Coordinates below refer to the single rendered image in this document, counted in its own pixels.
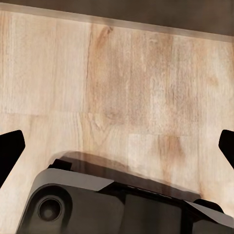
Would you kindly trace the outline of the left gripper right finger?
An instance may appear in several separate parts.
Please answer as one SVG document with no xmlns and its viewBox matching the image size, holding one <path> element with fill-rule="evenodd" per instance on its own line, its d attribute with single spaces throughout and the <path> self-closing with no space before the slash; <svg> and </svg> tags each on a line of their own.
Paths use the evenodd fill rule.
<svg viewBox="0 0 234 234">
<path fill-rule="evenodd" d="M 234 169 L 234 132 L 223 130 L 218 146 Z"/>
</svg>

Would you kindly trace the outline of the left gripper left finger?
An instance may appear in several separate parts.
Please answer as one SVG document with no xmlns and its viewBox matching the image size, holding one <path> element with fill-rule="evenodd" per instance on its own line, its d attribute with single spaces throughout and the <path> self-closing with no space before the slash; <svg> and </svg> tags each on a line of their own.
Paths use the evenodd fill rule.
<svg viewBox="0 0 234 234">
<path fill-rule="evenodd" d="M 25 149 L 21 130 L 0 135 L 0 188 Z"/>
</svg>

